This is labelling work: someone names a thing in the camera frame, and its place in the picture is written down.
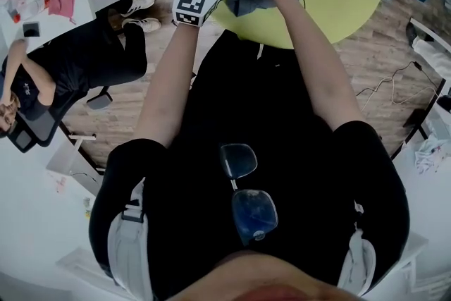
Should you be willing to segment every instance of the sunglasses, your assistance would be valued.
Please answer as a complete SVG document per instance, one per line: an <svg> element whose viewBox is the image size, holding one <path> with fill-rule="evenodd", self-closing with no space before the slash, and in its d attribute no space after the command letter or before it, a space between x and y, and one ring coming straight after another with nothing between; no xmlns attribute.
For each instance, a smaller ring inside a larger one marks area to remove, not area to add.
<svg viewBox="0 0 451 301"><path fill-rule="evenodd" d="M223 145L219 156L224 173L233 188L232 214L244 246L251 240L260 241L278 225L276 206L263 190L239 190L237 180L257 169L254 150L245 144Z"/></svg>

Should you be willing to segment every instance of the floor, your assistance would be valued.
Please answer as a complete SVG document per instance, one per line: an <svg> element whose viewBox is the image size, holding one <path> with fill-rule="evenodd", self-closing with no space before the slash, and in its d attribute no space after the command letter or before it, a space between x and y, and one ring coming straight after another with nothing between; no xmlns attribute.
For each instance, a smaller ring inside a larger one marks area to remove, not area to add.
<svg viewBox="0 0 451 301"><path fill-rule="evenodd" d="M151 16L163 23L158 32L147 35L147 74L136 82L112 87L110 94L113 103L107 109L92 111L85 105L86 99L82 99L63 119L69 131L97 135L95 142L86 142L83 147L100 166L104 166L114 147L127 142L132 136L152 73L175 29L171 24L171 7L172 0L157 0L150 9L136 13L141 18ZM406 41L404 29L411 16L451 40L451 13L445 10L441 0L428 0L425 4L415 0L382 0L371 19L360 30L335 45L356 93L366 87L374 88L382 78L391 76L395 70L405 67L412 60L424 66L433 82L440 82L440 77L413 52ZM111 23L115 28L120 28L118 14L111 14ZM194 71L222 31L215 22L202 27ZM413 66L399 72L395 81L397 102L431 85L426 76ZM88 97L98 92L92 90ZM364 110L366 119L378 131L390 154L409 133L402 125L410 113L415 108L426 108L433 96L432 91L426 90L398 106L391 103L391 93L390 83L381 85ZM369 95L370 92L365 92L358 97L361 106Z"/></svg>

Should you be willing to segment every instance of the black sneaker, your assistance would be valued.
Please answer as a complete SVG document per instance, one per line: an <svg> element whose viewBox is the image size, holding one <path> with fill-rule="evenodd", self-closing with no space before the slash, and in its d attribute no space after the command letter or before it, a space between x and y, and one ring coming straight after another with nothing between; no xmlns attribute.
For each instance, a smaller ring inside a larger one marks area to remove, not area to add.
<svg viewBox="0 0 451 301"><path fill-rule="evenodd" d="M418 33L416 32L416 29L411 22L409 22L409 24L407 24L406 36L407 36L407 40L409 41L409 46L411 46L413 48L414 40L418 37Z"/></svg>

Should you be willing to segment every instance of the white desk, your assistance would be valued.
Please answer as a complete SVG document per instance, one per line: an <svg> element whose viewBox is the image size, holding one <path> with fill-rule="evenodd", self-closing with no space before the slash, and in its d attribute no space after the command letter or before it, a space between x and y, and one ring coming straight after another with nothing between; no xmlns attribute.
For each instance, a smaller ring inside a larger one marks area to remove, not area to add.
<svg viewBox="0 0 451 301"><path fill-rule="evenodd" d="M73 20L75 24L71 23L68 18L63 16L49 15L48 10L45 10L37 16L26 20L25 22L39 22L40 37L28 38L27 53L39 48L48 41L58 37L59 35L68 32L78 26L88 23L96 18L96 11L105 8L106 6L115 3L118 0L75 0ZM0 39L0 64L8 54L8 48L11 43L18 37L23 37L22 26L23 22L15 24L6 9L0 8L0 26L1 33L4 39Z"/></svg>

